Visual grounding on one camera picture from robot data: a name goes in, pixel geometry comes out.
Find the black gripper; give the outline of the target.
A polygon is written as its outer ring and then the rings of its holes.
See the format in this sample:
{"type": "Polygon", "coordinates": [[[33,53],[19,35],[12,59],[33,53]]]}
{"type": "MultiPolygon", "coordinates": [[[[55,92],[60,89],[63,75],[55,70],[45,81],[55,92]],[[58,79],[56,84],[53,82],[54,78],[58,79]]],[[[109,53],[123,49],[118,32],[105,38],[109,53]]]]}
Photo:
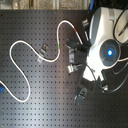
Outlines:
{"type": "MultiPolygon", "coordinates": [[[[87,53],[88,50],[89,50],[89,47],[83,45],[83,44],[80,44],[78,42],[75,42],[75,41],[72,41],[72,40],[67,40],[66,42],[66,45],[69,48],[69,63],[74,63],[74,49],[80,51],[80,52],[83,52],[83,53],[87,53]]],[[[68,69],[68,73],[73,73],[75,71],[78,70],[79,67],[82,67],[82,64],[78,64],[78,65],[73,65],[73,64],[70,64],[67,66],[67,69],[68,69]]]]}

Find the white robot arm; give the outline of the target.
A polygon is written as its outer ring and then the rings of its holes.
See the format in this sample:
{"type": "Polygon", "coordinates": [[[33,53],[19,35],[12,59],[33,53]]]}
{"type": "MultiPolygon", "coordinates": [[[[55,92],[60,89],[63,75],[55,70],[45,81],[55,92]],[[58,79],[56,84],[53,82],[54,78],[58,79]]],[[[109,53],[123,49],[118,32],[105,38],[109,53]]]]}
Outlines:
{"type": "Polygon", "coordinates": [[[89,28],[90,47],[68,40],[66,44],[87,54],[82,77],[89,81],[100,77],[105,69],[114,67],[121,55],[121,46],[128,44],[128,9],[98,8],[92,16],[89,28]]]}

